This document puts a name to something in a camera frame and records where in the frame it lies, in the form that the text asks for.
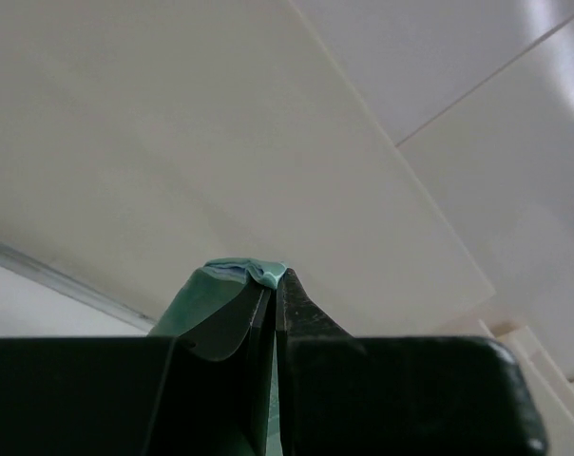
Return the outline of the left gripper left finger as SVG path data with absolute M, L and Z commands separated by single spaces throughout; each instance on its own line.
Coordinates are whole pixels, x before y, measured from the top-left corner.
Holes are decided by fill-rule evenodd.
M 262 455 L 269 290 L 181 335 L 0 338 L 0 455 Z

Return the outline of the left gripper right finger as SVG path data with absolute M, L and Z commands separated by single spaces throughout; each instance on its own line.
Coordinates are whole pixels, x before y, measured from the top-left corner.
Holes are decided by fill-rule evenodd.
M 288 270 L 277 287 L 287 455 L 545 455 L 515 356 L 483 336 L 356 337 Z

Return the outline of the green patterned cloth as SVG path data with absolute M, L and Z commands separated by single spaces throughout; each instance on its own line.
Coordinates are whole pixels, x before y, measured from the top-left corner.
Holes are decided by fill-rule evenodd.
M 282 262 L 255 258 L 209 260 L 187 279 L 149 333 L 186 333 L 235 298 L 250 281 L 275 290 L 286 270 Z

